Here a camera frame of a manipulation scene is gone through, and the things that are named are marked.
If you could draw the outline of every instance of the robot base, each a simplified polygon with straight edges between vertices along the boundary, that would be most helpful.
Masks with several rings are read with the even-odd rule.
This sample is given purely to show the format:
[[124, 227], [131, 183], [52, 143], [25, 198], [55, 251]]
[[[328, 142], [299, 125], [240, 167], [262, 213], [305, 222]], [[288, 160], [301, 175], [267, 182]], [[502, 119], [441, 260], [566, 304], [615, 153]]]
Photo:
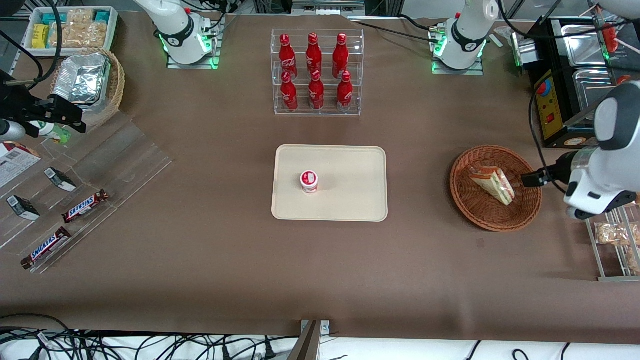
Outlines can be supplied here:
[[[436, 25], [439, 28], [446, 28], [447, 23], [441, 22]], [[438, 40], [440, 42], [444, 42], [444, 36], [440, 33], [431, 33], [429, 32], [429, 38]], [[436, 48], [440, 46], [440, 44], [429, 43], [429, 48], [431, 49], [431, 72], [436, 75], [472, 75], [472, 76], [482, 76], [484, 75], [482, 57], [478, 58], [476, 62], [471, 65], [468, 69], [458, 70], [452, 69], [442, 62], [440, 58], [437, 57]]]

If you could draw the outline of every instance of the metal tray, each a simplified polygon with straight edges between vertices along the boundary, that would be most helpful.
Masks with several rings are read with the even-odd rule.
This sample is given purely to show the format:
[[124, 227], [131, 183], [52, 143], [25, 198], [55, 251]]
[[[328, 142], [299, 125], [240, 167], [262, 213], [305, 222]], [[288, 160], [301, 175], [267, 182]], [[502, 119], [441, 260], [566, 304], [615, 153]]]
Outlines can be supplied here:
[[[571, 35], [593, 29], [595, 29], [593, 26], [566, 25], [563, 26], [561, 33], [562, 35]], [[602, 48], [600, 47], [598, 35], [596, 33], [575, 35], [573, 37], [564, 38], [564, 44], [567, 49], [569, 63], [572, 66], [605, 65]]]
[[[604, 70], [580, 70], [573, 75], [573, 84], [578, 95], [580, 109], [586, 109], [590, 104], [606, 96], [613, 88], [609, 73]], [[594, 113], [586, 119], [593, 121]]]

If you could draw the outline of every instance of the coca-cola logo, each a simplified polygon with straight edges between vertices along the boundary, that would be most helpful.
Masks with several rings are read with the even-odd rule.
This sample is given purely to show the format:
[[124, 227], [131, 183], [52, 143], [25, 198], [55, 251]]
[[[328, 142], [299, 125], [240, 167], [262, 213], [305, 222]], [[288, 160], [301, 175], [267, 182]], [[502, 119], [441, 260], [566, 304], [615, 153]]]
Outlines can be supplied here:
[[294, 67], [296, 66], [296, 58], [282, 60], [282, 67]]

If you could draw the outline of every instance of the acrylic bottle rack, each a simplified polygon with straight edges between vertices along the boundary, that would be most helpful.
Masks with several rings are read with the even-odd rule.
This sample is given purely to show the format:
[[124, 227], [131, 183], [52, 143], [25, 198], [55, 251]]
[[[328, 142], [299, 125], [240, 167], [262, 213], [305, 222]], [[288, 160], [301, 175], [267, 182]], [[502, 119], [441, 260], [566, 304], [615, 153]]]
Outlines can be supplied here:
[[[20, 266], [21, 259], [61, 226], [71, 237], [44, 254], [29, 269], [33, 273], [46, 271], [171, 163], [121, 112], [105, 124], [87, 129], [86, 134], [72, 132], [72, 138], [64, 145], [35, 140], [40, 143], [31, 148], [41, 160], [0, 188], [0, 252], [15, 255], [15, 266]], [[55, 186], [44, 174], [48, 167], [65, 173], [76, 189], [66, 192]], [[61, 214], [100, 189], [109, 195], [107, 201], [64, 224]], [[18, 217], [6, 201], [12, 195], [31, 201], [40, 217], [35, 221]]]
[[[324, 83], [324, 108], [313, 110], [309, 106], [308, 86], [311, 80], [307, 71], [309, 33], [318, 35], [318, 45], [322, 50], [322, 78]], [[347, 35], [349, 63], [353, 97], [346, 113], [339, 112], [336, 106], [339, 79], [332, 76], [333, 50], [339, 33]], [[298, 77], [293, 81], [298, 94], [298, 109], [288, 112], [282, 102], [280, 85], [282, 67], [280, 66], [280, 35], [288, 34], [291, 47], [296, 53]], [[294, 116], [359, 116], [362, 111], [362, 77], [364, 69], [364, 30], [320, 30], [320, 29], [274, 29], [271, 32], [271, 78], [273, 80], [273, 109], [277, 115]]]

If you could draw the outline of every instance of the clear acrylic display stand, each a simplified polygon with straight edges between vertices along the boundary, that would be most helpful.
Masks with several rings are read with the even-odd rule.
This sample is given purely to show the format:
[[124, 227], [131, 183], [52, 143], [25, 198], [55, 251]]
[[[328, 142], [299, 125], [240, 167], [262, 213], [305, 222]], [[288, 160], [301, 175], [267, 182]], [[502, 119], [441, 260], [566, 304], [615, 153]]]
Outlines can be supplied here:
[[[121, 112], [105, 124], [87, 129], [86, 134], [72, 132], [64, 145], [45, 140], [33, 149], [41, 160], [0, 188], [0, 252], [16, 255], [15, 266], [20, 266], [21, 259], [61, 226], [72, 235], [29, 269], [34, 273], [45, 272], [171, 163]], [[66, 192], [55, 186], [44, 174], [48, 167], [65, 173], [77, 188]], [[109, 195], [107, 201], [64, 224], [63, 213], [100, 189]], [[6, 202], [12, 195], [30, 200], [40, 218], [29, 221], [18, 217]]]
[[[324, 108], [313, 110], [309, 106], [308, 86], [311, 81], [307, 70], [307, 47], [310, 33], [318, 35], [318, 45], [322, 50], [322, 82], [324, 83]], [[333, 50], [339, 33], [347, 35], [349, 64], [353, 85], [353, 100], [348, 112], [341, 113], [336, 107], [339, 79], [332, 76]], [[280, 35], [288, 34], [291, 47], [296, 53], [298, 77], [293, 81], [298, 93], [298, 109], [288, 112], [282, 102], [280, 85], [282, 67], [280, 66]], [[277, 115], [322, 115], [354, 116], [362, 110], [362, 76], [364, 69], [364, 30], [316, 30], [316, 29], [274, 29], [271, 31], [271, 77], [273, 78], [273, 109]]]
[[[597, 215], [585, 221], [593, 252], [598, 263], [600, 276], [598, 281], [640, 281], [640, 239], [633, 232], [640, 226], [640, 207], [638, 205], [622, 206], [610, 213]], [[621, 245], [599, 244], [598, 223], [619, 224], [626, 230], [628, 243]]]

